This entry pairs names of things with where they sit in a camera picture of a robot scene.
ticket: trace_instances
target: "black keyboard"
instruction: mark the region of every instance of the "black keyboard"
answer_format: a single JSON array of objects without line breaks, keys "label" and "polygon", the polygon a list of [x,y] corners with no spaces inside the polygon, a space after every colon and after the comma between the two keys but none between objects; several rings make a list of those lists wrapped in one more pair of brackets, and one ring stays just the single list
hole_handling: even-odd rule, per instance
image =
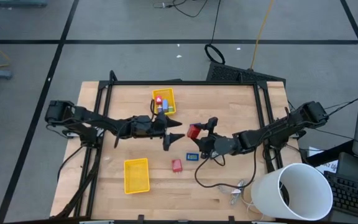
[{"label": "black keyboard", "polygon": [[358,180],[325,171],[333,191],[333,209],[358,217]]}]

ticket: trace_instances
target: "keyboard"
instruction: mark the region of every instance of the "keyboard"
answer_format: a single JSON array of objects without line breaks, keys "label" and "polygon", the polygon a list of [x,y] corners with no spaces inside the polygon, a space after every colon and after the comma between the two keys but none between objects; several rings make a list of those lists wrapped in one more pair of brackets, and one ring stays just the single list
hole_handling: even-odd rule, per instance
[{"label": "keyboard", "polygon": [[333,191],[333,209],[358,217],[358,180],[325,171]]},{"label": "keyboard", "polygon": [[285,86],[285,79],[266,75],[250,70],[244,70],[232,66],[222,65],[211,62],[206,80],[207,81],[239,81],[239,75],[242,76],[243,82],[249,81],[278,81],[283,82]]}]

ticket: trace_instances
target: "white bucket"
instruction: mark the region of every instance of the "white bucket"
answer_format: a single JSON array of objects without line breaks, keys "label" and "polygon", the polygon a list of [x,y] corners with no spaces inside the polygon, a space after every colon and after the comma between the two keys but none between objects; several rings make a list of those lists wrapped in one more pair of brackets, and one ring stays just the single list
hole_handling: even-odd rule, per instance
[{"label": "white bucket", "polygon": [[[279,182],[288,190],[287,206]],[[251,187],[256,208],[264,215],[295,220],[320,220],[333,205],[333,193],[325,177],[306,164],[290,164],[264,175]]]}]

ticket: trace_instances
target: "black cable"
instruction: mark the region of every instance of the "black cable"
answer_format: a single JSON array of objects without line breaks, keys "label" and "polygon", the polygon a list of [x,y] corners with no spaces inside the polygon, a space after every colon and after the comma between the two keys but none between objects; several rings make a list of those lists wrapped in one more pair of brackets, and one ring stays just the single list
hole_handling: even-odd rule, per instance
[{"label": "black cable", "polygon": [[67,161],[69,161],[73,156],[75,156],[75,154],[77,154],[84,146],[79,147],[75,152],[73,152],[73,154],[71,154],[69,157],[67,157],[67,159],[65,159],[63,161],[63,163],[61,164],[59,171],[57,172],[57,181],[59,181],[59,177],[60,177],[60,171],[62,171],[62,168],[64,167],[64,165],[67,163]]},{"label": "black cable", "polygon": [[150,111],[152,112],[152,121],[154,116],[157,116],[158,114],[154,113],[154,100],[150,102]]},{"label": "black cable", "polygon": [[[186,1],[183,1],[183,2],[181,2],[181,3],[179,3],[179,4],[175,4],[175,5],[176,5],[176,6],[180,6],[181,4],[183,4],[183,3],[185,3],[185,2],[186,2]],[[155,5],[156,5],[157,3],[163,4],[163,7],[155,7]],[[165,8],[171,8],[171,7],[173,7],[173,5],[174,5],[174,3],[169,4],[169,3],[167,3],[167,2],[155,2],[155,3],[153,3],[153,8],[154,8],[154,9],[165,9]]]},{"label": "black cable", "polygon": [[222,159],[223,159],[223,164],[222,164],[222,163],[219,163],[219,162],[216,160],[216,157],[214,158],[214,161],[215,161],[219,166],[224,166],[224,165],[226,165],[226,161],[224,160],[224,155],[222,155]]},{"label": "black cable", "polygon": [[59,133],[59,132],[56,131],[56,130],[50,129],[49,127],[52,127],[52,125],[51,125],[51,124],[47,124],[45,128],[46,128],[47,130],[51,131],[51,132],[54,132],[54,133],[58,134],[59,136],[65,138],[65,139],[68,139],[68,137],[65,136],[64,134]]},{"label": "black cable", "polygon": [[115,140],[115,142],[114,142],[114,148],[116,148],[117,145],[118,145],[119,133],[121,132],[121,130],[123,129],[123,127],[127,126],[128,124],[130,124],[130,123],[132,123],[132,122],[134,122],[134,121],[133,121],[133,120],[130,120],[130,121],[126,122],[124,125],[122,125],[122,126],[118,129],[118,131],[117,131],[117,136],[116,136],[116,140]]},{"label": "black cable", "polygon": [[295,107],[293,107],[292,103],[291,103],[289,100],[287,100],[287,101],[288,101],[288,103],[289,103],[290,106],[291,106],[291,109],[290,109],[290,110],[295,110]]},{"label": "black cable", "polygon": [[235,186],[235,185],[230,185],[230,184],[223,184],[223,183],[218,183],[218,184],[213,184],[213,185],[204,185],[202,184],[198,179],[197,179],[197,172],[198,170],[201,168],[201,166],[203,166],[206,161],[208,161],[209,158],[206,158],[204,160],[204,162],[202,162],[196,169],[196,172],[194,173],[194,178],[197,182],[197,184],[200,184],[200,186],[204,187],[204,188],[212,188],[212,187],[216,187],[216,186],[226,186],[226,187],[232,187],[232,188],[235,188],[235,189],[243,189],[243,188],[246,188],[248,187],[253,181],[254,181],[254,178],[255,178],[255,175],[256,175],[256,149],[254,150],[254,173],[252,174],[252,177],[251,177],[251,180],[243,185],[243,186]]},{"label": "black cable", "polygon": [[343,108],[345,108],[345,107],[351,105],[352,103],[356,102],[357,100],[358,100],[358,98],[355,99],[355,100],[352,100],[352,101],[350,101],[350,102],[348,102],[348,103],[346,103],[346,104],[343,105],[343,106],[340,106],[340,107],[336,108],[336,110],[334,110],[333,112],[329,113],[328,116],[333,115],[334,113],[336,113],[336,112],[340,111],[341,109],[343,109]]},{"label": "black cable", "polygon": [[330,133],[329,131],[323,131],[323,130],[319,130],[319,129],[317,129],[317,128],[314,129],[314,130],[319,131],[319,132],[322,132],[322,133],[332,134],[332,135],[339,136],[339,137],[342,137],[342,138],[351,139],[351,140],[353,140],[353,141],[358,142],[357,139],[354,139],[354,138],[351,138],[351,137],[347,137],[347,136],[343,136],[343,135],[341,135],[341,134]]},{"label": "black cable", "polygon": [[181,11],[180,9],[177,8],[177,6],[179,6],[179,5],[181,5],[181,4],[184,4],[185,2],[187,2],[187,0],[184,0],[183,2],[181,2],[181,3],[179,3],[179,4],[175,4],[175,1],[176,1],[176,0],[173,0],[173,1],[172,1],[172,6],[173,6],[177,11],[179,11],[180,13],[182,13],[183,15],[188,16],[188,17],[191,17],[191,18],[196,18],[196,17],[200,14],[200,12],[204,9],[204,6],[205,6],[206,3],[208,2],[208,0],[205,0],[203,6],[202,6],[201,9],[197,12],[197,14],[195,14],[194,16],[192,16],[192,15],[189,15],[189,14],[187,14],[187,13],[185,13],[185,12],[183,12],[183,11]]},{"label": "black cable", "polygon": [[297,148],[295,148],[295,147],[293,147],[293,146],[290,146],[289,144],[286,144],[286,146],[288,146],[288,147],[290,147],[290,148],[295,149],[296,151],[298,151],[299,154],[301,155],[302,161],[305,162],[305,164],[308,164],[309,166],[312,166],[312,165],[308,162],[308,160],[306,159],[306,157],[305,157],[305,156],[302,154],[302,152],[301,152],[301,150],[305,150],[305,149],[297,149]]},{"label": "black cable", "polygon": [[[218,21],[218,15],[219,15],[220,6],[221,6],[221,0],[219,0],[218,9],[216,10],[215,24],[214,24],[214,30],[213,30],[213,33],[212,33],[211,42],[204,46],[204,51],[205,51],[206,56],[210,59],[210,61],[212,61],[214,63],[220,63],[220,64],[224,65],[226,63],[226,61],[224,59],[224,56],[223,56],[222,52],[220,50],[218,50],[218,48],[216,48],[215,46],[212,45],[212,42],[213,42],[214,36],[215,36],[215,28],[216,28],[216,22]],[[215,51],[215,53],[217,53],[217,55],[221,58],[222,62],[218,62],[217,60],[215,60],[211,56],[211,54],[208,52],[208,48],[213,49]]]},{"label": "black cable", "polygon": [[331,108],[336,107],[336,106],[341,106],[341,105],[343,105],[343,104],[345,104],[345,103],[350,103],[350,102],[351,102],[351,101],[343,102],[343,103],[336,104],[336,105],[332,105],[332,106],[328,106],[327,108],[324,108],[324,110],[331,109]]},{"label": "black cable", "polygon": [[269,159],[269,160],[266,159],[265,153],[262,153],[262,157],[265,159],[266,162],[272,162],[272,161],[277,157],[278,153],[280,153],[280,151],[281,151],[282,149],[283,149],[283,148],[278,149],[278,152],[276,152],[276,154],[273,156],[273,158],[271,158],[271,159]]}]

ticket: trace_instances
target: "paper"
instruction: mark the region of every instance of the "paper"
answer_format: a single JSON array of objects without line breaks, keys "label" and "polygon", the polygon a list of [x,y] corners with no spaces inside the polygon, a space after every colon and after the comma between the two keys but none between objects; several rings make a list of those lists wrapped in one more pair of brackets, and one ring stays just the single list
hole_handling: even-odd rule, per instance
[{"label": "paper", "polygon": [[[309,149],[312,149],[312,150],[319,150],[319,149],[316,149],[316,148],[313,148],[313,147],[309,147]],[[318,154],[320,152],[323,152],[323,151],[309,151],[309,156],[313,156],[315,154]],[[330,172],[333,172],[335,173],[336,172],[336,167],[338,166],[338,160],[336,161],[332,161],[332,162],[328,162],[326,164],[323,164],[321,166],[318,166],[316,167],[316,169],[318,169],[320,172],[324,173],[324,171],[330,171]]]}]

